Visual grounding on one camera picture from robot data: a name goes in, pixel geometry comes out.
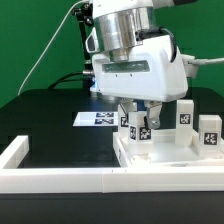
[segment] silver metal cylinder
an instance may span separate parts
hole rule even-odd
[[[96,18],[94,23],[100,51],[109,52],[111,61],[127,61],[128,48],[142,44],[136,40],[135,32],[154,26],[153,9],[116,12]]]

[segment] paper sheet on table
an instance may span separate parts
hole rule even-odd
[[[79,112],[73,127],[80,126],[118,126],[117,112]]]

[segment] black table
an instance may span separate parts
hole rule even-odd
[[[224,98],[214,91],[192,88],[186,98],[195,103],[196,130],[199,114],[224,120]],[[29,135],[21,169],[119,167],[112,148],[116,128],[72,127],[79,111],[116,109],[84,90],[27,91],[0,109],[0,150],[17,135]],[[163,105],[162,129],[175,127],[175,111],[175,102]],[[222,223],[223,208],[224,192],[0,195],[1,223]]]

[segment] black sticker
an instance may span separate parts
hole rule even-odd
[[[136,128],[130,127],[130,138],[136,140]]]
[[[114,124],[114,119],[96,119],[95,124]]]
[[[97,113],[96,117],[114,117],[114,113]]]
[[[190,114],[180,114],[180,124],[190,124],[191,115]]]
[[[126,117],[121,117],[121,127],[127,128],[128,127],[128,122]]]
[[[205,145],[218,145],[218,133],[205,133],[204,144]]]
[[[141,127],[139,134],[140,134],[139,136],[140,140],[151,140],[151,129]]]

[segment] white frame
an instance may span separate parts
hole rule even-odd
[[[18,136],[0,156],[0,193],[223,191],[224,167],[16,169],[29,151]]]

